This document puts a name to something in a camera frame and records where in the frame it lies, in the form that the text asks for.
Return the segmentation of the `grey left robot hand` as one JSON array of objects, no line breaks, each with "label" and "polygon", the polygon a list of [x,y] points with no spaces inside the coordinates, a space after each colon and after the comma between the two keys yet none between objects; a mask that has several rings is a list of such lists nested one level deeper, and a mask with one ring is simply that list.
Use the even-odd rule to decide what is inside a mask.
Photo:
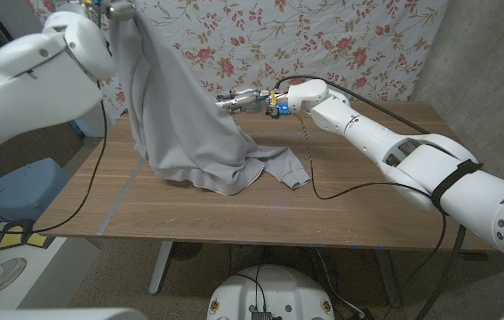
[{"label": "grey left robot hand", "polygon": [[92,21],[99,21],[102,16],[109,20],[123,21],[136,15],[137,7],[133,1],[111,0],[50,0],[57,11],[74,12]]}]

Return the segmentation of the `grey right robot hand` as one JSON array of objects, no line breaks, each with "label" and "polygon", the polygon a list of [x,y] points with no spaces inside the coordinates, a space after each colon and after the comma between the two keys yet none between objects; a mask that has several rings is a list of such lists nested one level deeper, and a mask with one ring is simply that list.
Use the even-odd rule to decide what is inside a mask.
[{"label": "grey right robot hand", "polygon": [[280,90],[230,90],[217,94],[215,104],[231,115],[263,112],[266,116],[278,118],[280,117],[280,110],[277,106],[277,100],[285,97],[286,93]]}]

